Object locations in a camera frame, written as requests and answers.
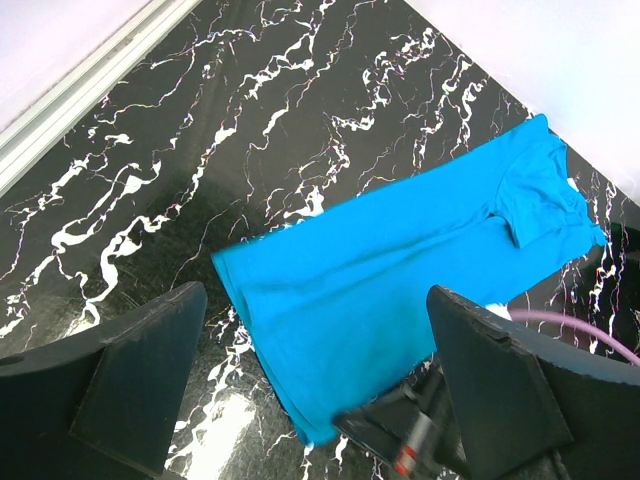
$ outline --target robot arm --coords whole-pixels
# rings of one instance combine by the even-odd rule
[[[336,427],[403,475],[473,480],[637,478],[640,370],[577,350],[441,287],[424,374]]]

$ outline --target blue shirt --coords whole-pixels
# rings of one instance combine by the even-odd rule
[[[427,173],[213,255],[304,443],[436,349],[433,285],[506,303],[605,242],[543,115]]]

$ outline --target marble surface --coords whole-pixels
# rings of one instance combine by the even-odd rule
[[[0,198],[0,356],[199,280],[207,325],[167,468],[189,480],[394,478],[346,439],[295,438],[210,254],[428,171],[531,114],[401,0],[204,0]],[[640,209],[573,151],[569,163],[610,242],[512,305],[589,319],[637,349]]]

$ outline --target white wall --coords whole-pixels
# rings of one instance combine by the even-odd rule
[[[408,2],[640,203],[640,1]]]
[[[149,0],[0,0],[0,131]]]

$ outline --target purple cable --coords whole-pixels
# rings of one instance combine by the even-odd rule
[[[615,338],[610,337],[599,328],[594,327],[588,322],[578,320],[577,318],[568,317],[560,313],[543,312],[541,310],[512,310],[509,312],[511,319],[516,322],[526,322],[527,320],[540,320],[558,325],[568,325],[576,330],[581,330],[593,335],[598,340],[602,340],[604,343],[615,349],[620,355],[629,360],[636,367],[640,367],[640,358],[638,358],[631,350],[625,347]]]

